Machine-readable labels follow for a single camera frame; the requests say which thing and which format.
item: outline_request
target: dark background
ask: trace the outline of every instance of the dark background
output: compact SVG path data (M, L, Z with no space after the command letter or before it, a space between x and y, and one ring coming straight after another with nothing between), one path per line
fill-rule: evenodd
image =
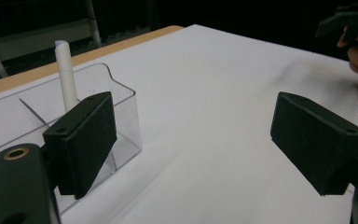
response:
M197 23L347 60L347 50L336 47L341 29L320 38L315 35L320 20L333 16L338 6L351 3L358 0L158 0L158 9L162 26Z
M332 16L338 6L358 3L358 0L92 2L103 40L136 27L149 27L153 31L170 25L187 27L199 24L347 60L347 50L336 47L342 30L338 29L320 38L315 35L320 20ZM85 18L87 11L83 0L0 0L0 36Z

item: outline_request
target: wooden table edge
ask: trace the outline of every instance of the wooden table edge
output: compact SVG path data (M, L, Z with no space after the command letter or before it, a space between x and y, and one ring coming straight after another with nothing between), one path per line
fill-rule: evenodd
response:
M175 31L181 30L184 27L181 26L167 26L161 29L158 29L156 31L149 32L144 35L138 35L133 38L129 38L120 42L117 42L115 44L108 45L106 47L100 48L100 49L94 49L91 51L88 51L86 53L82 53L79 55L76 55L72 57L72 64L73 66L89 62L91 60L103 57L105 55L130 48L135 45L142 44L146 41L168 35L170 33L173 33ZM44 66L37 67L35 69L31 69L26 72L18 73L16 75L5 77L0 79L0 92L2 91L8 91L12 88L19 87L20 85L38 80L42 77L47 77L52 74L56 74L58 72L58 66L57 63L50 63Z

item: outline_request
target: white tabletop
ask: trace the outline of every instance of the white tabletop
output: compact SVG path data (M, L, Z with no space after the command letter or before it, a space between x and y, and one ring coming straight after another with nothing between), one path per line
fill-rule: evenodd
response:
M320 196L269 135L279 91L358 125L347 62L193 25L90 63L136 90L143 151L62 223L349 223L353 187Z

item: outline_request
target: white rod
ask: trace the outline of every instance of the white rod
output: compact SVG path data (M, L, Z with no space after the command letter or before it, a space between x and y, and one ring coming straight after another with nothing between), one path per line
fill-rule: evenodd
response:
M57 40L55 54L60 74L61 89L65 111L68 112L77 105L76 85L72 67L71 50L68 42Z

